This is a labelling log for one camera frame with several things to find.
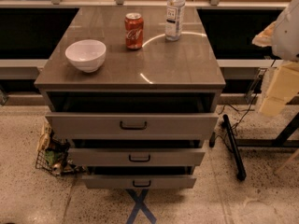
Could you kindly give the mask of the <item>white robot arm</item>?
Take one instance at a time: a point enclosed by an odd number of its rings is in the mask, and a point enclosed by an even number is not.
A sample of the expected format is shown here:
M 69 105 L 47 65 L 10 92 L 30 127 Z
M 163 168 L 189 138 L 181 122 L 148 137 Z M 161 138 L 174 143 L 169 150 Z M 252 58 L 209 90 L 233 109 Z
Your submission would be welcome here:
M 291 0 L 275 21 L 254 36 L 252 44 L 271 47 L 283 61 L 274 70 L 259 107 L 260 113 L 274 117 L 299 92 L 299 0 Z

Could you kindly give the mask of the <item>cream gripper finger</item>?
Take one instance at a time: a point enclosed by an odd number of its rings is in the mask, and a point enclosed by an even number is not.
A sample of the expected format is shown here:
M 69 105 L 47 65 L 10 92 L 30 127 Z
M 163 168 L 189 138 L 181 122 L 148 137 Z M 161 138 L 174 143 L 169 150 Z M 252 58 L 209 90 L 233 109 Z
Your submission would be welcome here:
M 275 22 L 270 23 L 260 33 L 258 33 L 252 39 L 252 44 L 258 47 L 271 47 L 272 46 L 272 35 L 274 33 Z
M 267 117 L 278 115 L 299 92 L 299 62 L 284 62 L 270 72 L 259 112 Z

